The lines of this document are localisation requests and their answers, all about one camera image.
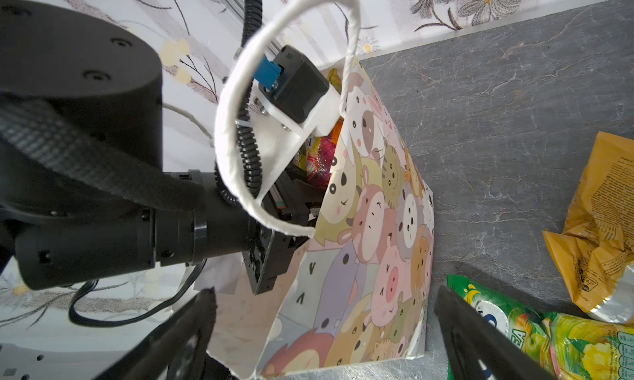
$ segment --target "blue connector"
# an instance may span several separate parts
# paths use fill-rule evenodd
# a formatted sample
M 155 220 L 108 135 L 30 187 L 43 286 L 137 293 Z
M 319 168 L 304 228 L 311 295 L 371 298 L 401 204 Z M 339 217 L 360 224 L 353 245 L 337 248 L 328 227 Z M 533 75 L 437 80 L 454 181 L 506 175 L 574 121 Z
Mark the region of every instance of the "blue connector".
M 281 67 L 275 63 L 269 61 L 266 56 L 262 58 L 256 73 L 253 74 L 253 78 L 258 80 L 258 83 L 262 84 L 267 89 L 272 89 L 275 81 L 281 74 Z

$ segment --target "nutrition label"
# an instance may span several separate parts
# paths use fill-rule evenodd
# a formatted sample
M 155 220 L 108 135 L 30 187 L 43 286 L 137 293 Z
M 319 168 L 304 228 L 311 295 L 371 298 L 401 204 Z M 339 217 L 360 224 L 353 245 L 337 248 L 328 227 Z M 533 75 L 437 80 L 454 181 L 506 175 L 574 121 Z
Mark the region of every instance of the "nutrition label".
M 618 239 L 617 228 L 623 231 L 624 244 L 634 247 L 634 159 L 621 157 L 592 196 L 592 216 L 601 232 L 601 239 Z M 622 263 L 615 263 L 621 268 Z

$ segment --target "green snack package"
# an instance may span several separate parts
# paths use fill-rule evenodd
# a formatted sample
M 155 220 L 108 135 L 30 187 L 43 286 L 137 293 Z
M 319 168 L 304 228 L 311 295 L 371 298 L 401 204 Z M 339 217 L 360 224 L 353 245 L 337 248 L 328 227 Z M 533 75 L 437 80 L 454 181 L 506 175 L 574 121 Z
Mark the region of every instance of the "green snack package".
M 542 318 L 537 312 L 462 275 L 448 275 L 447 285 L 541 367 L 555 373 L 550 358 L 550 337 L 547 329 L 542 327 Z M 484 373 L 487 379 L 494 379 L 487 369 Z M 449 379 L 453 380 L 451 371 Z
M 555 373 L 564 380 L 634 380 L 634 328 L 545 313 Z
M 537 313 L 461 275 L 447 284 L 513 344 L 561 380 L 634 380 L 634 327 Z M 494 379 L 483 366 L 487 379 Z M 451 370 L 449 379 L 453 380 Z

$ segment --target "black bracket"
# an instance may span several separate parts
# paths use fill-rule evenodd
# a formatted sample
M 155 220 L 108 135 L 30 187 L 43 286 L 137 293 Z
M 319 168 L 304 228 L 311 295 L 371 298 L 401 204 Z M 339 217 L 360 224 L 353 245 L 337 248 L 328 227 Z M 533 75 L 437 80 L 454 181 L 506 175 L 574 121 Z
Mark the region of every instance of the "black bracket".
M 323 192 L 306 194 L 305 186 L 292 181 L 286 172 L 280 177 L 263 200 L 263 206 L 275 217 L 295 225 L 308 225 L 309 205 Z M 249 223 L 249 250 L 242 252 L 247 274 L 254 294 L 273 289 L 278 275 L 288 271 L 293 253 L 308 238 L 291 237 L 251 219 Z
M 498 380 L 555 380 L 453 290 L 440 287 L 434 311 L 454 380 L 485 380 L 479 360 Z

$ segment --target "gray stone countertop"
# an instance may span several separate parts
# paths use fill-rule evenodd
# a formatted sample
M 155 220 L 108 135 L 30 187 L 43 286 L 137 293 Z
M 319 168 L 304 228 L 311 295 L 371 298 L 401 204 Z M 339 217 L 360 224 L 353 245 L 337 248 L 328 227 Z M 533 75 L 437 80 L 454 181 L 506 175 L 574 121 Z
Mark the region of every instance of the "gray stone countertop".
M 634 0 L 362 62 L 434 192 L 425 356 L 289 379 L 446 379 L 433 313 L 447 274 L 539 311 L 571 303 L 542 230 L 561 232 L 598 131 L 634 138 Z

